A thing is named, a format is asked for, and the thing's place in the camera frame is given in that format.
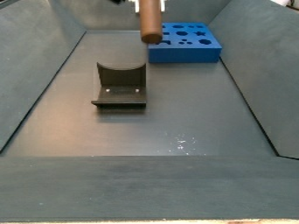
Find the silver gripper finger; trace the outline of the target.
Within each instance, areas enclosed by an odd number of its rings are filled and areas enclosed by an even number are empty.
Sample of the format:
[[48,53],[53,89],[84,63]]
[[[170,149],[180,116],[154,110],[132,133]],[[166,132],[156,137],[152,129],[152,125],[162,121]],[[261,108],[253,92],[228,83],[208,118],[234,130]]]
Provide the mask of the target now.
[[134,13],[140,12],[140,3],[138,0],[134,0]]
[[164,12],[164,10],[165,10],[165,0],[160,0],[160,9],[161,9],[161,12]]

